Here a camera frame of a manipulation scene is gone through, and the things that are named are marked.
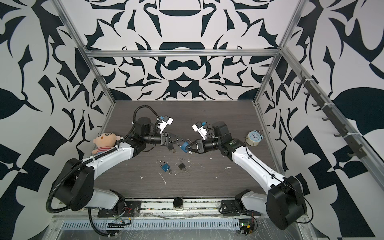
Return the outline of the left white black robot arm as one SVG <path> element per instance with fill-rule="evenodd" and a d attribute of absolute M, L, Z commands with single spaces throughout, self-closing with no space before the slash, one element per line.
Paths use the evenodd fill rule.
<path fill-rule="evenodd" d="M 98 136 L 94 140 L 97 149 L 89 158 L 66 162 L 48 195 L 47 212 L 99 208 L 123 215 L 125 198 L 116 191 L 95 188 L 94 181 L 109 169 L 144 152 L 147 144 L 167 147 L 170 151 L 175 145 L 183 144 L 183 138 L 165 132 L 172 122 L 168 116 L 159 117 L 155 124 L 142 117 L 133 121 L 133 127 L 123 138 L 113 133 Z"/>

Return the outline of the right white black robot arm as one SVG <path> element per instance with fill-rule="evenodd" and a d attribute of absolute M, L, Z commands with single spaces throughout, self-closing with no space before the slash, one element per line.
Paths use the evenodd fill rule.
<path fill-rule="evenodd" d="M 189 151 L 203 154 L 219 150 L 223 156 L 243 168 L 266 193 L 265 197 L 259 197 L 252 191 L 241 194 L 240 203 L 247 211 L 267 215 L 280 230 L 285 230 L 307 213 L 300 182 L 266 165 L 244 141 L 232 137 L 224 122 L 214 123 L 211 130 L 205 122 L 197 122 L 192 128 L 201 138 L 189 144 Z"/>

